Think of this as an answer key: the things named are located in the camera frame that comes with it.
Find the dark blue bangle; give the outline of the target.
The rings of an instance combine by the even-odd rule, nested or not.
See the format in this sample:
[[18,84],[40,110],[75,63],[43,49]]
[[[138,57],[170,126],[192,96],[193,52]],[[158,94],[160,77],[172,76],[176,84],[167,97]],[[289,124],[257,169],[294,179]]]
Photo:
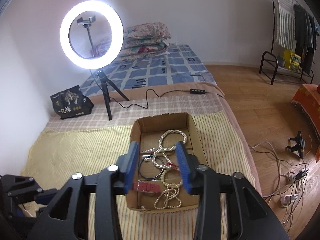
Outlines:
[[152,158],[141,158],[138,164],[138,174],[140,177],[146,180],[156,180],[162,175],[163,172],[164,169],[158,168],[153,164]]

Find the small pearl strand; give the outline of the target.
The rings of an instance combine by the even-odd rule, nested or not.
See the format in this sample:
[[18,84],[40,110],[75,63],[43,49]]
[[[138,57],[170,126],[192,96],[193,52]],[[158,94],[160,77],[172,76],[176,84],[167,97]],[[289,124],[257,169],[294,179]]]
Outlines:
[[[178,197],[180,194],[180,187],[182,186],[182,182],[180,183],[166,183],[163,182],[163,185],[165,186],[165,190],[160,194],[160,196],[156,199],[153,207],[156,210],[164,210],[164,209],[175,209],[182,206],[182,201]],[[157,206],[160,199],[164,197],[164,203],[163,206]],[[169,205],[169,202],[171,200],[175,199],[178,201],[178,205],[172,206]]]

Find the pearl earrings pair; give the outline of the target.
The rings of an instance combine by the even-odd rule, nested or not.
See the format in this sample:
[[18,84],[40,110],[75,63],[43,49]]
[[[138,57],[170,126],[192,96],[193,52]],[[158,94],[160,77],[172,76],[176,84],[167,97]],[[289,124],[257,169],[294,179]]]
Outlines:
[[156,151],[155,148],[151,148],[151,149],[142,151],[140,154],[142,155],[142,159],[149,159],[149,158],[152,158],[155,151]]

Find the white power strip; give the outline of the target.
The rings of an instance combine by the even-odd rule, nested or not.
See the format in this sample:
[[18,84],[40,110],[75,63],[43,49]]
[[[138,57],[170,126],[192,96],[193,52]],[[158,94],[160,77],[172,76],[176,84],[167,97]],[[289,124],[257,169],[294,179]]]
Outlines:
[[289,188],[288,194],[282,194],[280,197],[280,203],[283,207],[294,206],[296,202],[299,202],[303,196],[307,181],[307,173],[299,172],[297,174],[290,174],[287,176],[287,182]]

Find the yellow striped cloth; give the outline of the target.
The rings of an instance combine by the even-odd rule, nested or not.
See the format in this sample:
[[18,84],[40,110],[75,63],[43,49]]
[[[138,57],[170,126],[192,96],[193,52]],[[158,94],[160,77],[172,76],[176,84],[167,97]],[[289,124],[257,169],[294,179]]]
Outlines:
[[[257,186],[252,156],[239,132],[223,111],[150,116],[128,125],[57,132],[45,129],[29,151],[23,176],[33,177],[43,189],[61,188],[75,172],[100,172],[125,154],[136,141],[141,151],[171,147],[185,141],[189,153],[216,172],[231,175],[239,171]],[[132,191],[117,197],[120,227],[124,239],[192,239],[197,215],[197,196],[184,190],[162,211],[160,194]]]

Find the black floor clamp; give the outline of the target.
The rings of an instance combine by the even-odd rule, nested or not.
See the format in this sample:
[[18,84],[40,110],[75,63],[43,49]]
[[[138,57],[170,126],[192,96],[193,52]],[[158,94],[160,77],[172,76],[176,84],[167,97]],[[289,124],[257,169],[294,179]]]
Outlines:
[[302,132],[298,131],[297,135],[294,138],[290,138],[289,141],[294,141],[296,144],[294,146],[288,145],[286,149],[292,153],[297,152],[299,158],[304,159],[305,140],[302,137]]

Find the brown cardboard box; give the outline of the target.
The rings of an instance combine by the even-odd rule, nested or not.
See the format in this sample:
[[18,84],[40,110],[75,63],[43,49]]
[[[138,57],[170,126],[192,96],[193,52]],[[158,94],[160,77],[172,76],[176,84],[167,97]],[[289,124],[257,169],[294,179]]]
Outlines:
[[[139,144],[138,163],[133,184],[137,181],[147,181],[159,185],[161,191],[160,193],[144,193],[131,189],[126,196],[128,208],[151,213],[176,212],[196,208],[199,198],[189,195],[183,188],[183,180],[176,156],[176,144],[182,142],[187,153],[196,156],[201,164],[208,163],[193,117],[188,113],[174,113],[140,118],[133,123],[130,140]],[[138,174],[138,164],[142,158],[140,153],[151,148],[156,149],[152,156],[153,164],[164,169],[162,175],[156,180],[146,180]],[[182,182],[178,195],[182,201],[181,207],[164,210],[156,210],[153,207],[156,199],[165,190],[163,182]],[[157,206],[163,206],[163,203],[164,197],[160,199]],[[173,199],[169,202],[169,205],[176,206],[178,201]]]

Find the black snack bag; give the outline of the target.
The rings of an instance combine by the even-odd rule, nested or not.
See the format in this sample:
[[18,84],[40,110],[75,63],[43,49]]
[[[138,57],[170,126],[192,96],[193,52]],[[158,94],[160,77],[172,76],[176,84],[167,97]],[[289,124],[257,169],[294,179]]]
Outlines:
[[90,98],[82,94],[79,85],[51,95],[50,99],[54,112],[62,120],[91,114],[94,107]]

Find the beige plaid blanket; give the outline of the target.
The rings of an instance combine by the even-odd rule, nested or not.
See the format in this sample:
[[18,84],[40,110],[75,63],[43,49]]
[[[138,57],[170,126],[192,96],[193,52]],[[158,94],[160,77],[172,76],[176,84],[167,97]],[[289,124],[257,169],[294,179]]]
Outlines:
[[165,113],[186,112],[191,115],[203,115],[223,111],[244,146],[251,174],[255,178],[255,188],[261,191],[258,172],[248,144],[231,107],[225,100],[223,91],[217,85],[208,82],[178,83],[128,89],[124,93],[129,101],[120,101],[117,93],[111,93],[111,96],[117,99],[117,102],[111,103],[113,115],[111,121],[108,119],[105,103],[102,100],[102,103],[94,103],[92,113],[89,115],[62,120],[57,114],[53,114],[46,128],[65,132],[107,126],[126,126],[133,124],[139,118]]

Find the orange patterned cloth box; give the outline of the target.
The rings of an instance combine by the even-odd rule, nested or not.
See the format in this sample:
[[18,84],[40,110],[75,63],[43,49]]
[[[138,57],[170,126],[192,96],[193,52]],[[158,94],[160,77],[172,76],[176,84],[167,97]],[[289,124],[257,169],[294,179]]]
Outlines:
[[300,105],[308,116],[319,140],[319,85],[302,84],[293,96],[292,102]]

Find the black clothes rack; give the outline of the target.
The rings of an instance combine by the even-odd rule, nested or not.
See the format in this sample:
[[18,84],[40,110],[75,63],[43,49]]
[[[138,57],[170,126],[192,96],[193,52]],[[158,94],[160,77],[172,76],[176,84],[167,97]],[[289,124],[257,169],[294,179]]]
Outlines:
[[315,17],[297,0],[272,0],[273,30],[270,50],[263,52],[259,74],[273,85],[277,75],[314,80],[312,65],[317,50]]

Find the yellow box on rack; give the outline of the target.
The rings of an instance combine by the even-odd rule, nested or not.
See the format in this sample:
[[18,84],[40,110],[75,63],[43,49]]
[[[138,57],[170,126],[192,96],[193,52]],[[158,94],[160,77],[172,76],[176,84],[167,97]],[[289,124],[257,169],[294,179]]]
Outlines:
[[284,53],[283,53],[283,59],[285,60],[285,64],[284,67],[286,69],[298,72],[300,69],[300,64],[301,64],[301,60],[302,58],[295,54],[294,52],[285,49]]

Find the blue checked mattress sheet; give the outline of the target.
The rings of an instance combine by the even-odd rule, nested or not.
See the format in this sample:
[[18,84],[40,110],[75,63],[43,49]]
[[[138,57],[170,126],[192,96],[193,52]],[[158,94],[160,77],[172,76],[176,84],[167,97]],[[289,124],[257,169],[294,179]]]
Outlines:
[[168,54],[112,63],[103,71],[121,90],[184,82],[216,84],[212,74],[186,44],[171,46]]

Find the dark hanging clothes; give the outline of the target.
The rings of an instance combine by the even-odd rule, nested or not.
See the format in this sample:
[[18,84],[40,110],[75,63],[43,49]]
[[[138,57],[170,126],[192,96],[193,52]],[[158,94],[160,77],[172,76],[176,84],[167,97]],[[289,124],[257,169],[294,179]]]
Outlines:
[[317,49],[317,34],[314,17],[303,7],[294,5],[295,14],[295,53],[302,58],[301,68],[307,74],[311,73],[315,50]]

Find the striped hanging towel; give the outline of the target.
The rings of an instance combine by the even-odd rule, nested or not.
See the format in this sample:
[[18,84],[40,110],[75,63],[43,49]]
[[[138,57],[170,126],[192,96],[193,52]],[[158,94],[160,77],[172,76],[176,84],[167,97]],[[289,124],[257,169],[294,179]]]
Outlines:
[[279,46],[294,51],[295,13],[292,0],[274,0],[276,12],[276,42]]

